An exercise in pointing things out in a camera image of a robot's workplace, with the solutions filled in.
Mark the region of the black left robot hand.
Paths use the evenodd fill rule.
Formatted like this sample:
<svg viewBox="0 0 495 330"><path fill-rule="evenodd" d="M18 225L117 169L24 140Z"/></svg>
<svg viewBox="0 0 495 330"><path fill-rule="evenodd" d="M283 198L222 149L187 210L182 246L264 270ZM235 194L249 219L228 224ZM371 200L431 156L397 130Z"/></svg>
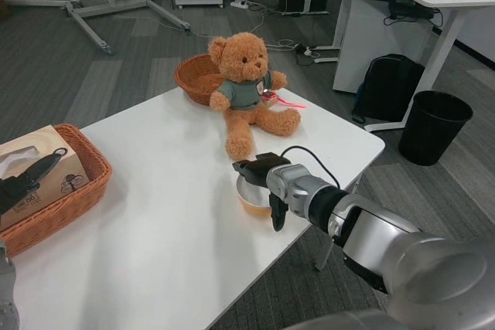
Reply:
<svg viewBox="0 0 495 330"><path fill-rule="evenodd" d="M55 168L67 152L67 148L58 148L52 154L34 162L20 175L1 179L1 215L7 213L28 194L35 192L40 187L40 181Z"/></svg>

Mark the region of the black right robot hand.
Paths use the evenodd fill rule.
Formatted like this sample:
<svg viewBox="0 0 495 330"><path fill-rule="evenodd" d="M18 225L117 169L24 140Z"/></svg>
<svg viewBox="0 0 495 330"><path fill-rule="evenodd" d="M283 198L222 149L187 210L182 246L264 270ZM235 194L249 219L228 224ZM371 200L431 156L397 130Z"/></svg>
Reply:
<svg viewBox="0 0 495 330"><path fill-rule="evenodd" d="M240 160L234 162L232 166L247 183L268 189L267 176L269 171L278 166L290 164L291 162L287 158L269 152L257 155L254 161ZM285 224L288 205L276 196L273 191L269 193L268 202L271 209L272 226L278 232Z"/></svg>

